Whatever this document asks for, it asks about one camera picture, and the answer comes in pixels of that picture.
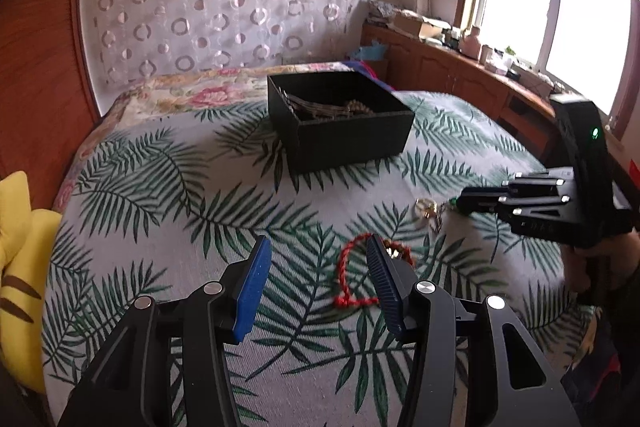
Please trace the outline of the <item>person's right hand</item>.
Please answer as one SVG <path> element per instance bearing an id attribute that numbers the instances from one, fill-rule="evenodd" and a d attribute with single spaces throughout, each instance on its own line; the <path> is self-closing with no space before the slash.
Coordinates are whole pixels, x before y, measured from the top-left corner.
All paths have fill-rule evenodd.
<path id="1" fill-rule="evenodd" d="M 620 287 L 639 266 L 639 233 L 632 231 L 603 239 L 598 245 L 580 249 L 562 245 L 564 281 L 573 293 L 605 291 Z"/>

